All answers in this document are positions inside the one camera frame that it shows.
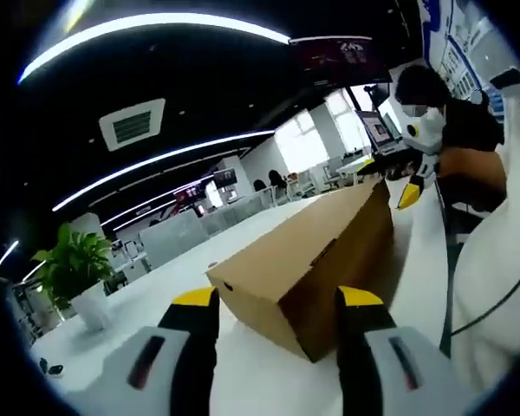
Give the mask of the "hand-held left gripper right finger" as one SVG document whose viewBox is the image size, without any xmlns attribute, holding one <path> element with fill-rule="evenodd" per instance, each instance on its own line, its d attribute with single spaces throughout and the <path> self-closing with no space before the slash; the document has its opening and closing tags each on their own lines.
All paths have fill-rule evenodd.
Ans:
<svg viewBox="0 0 520 416">
<path fill-rule="evenodd" d="M 464 415 L 469 390 L 418 330 L 399 327 L 376 295 L 335 292 L 337 367 L 346 415 Z"/>
</svg>

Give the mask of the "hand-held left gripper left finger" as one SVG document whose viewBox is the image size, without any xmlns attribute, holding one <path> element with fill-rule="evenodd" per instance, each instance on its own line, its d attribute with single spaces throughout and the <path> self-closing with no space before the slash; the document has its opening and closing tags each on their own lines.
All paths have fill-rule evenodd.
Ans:
<svg viewBox="0 0 520 416">
<path fill-rule="evenodd" d="M 176 297 L 157 327 L 144 327 L 104 361 L 101 374 L 68 395 L 80 415 L 207 415 L 217 365 L 218 290 Z"/>
</svg>

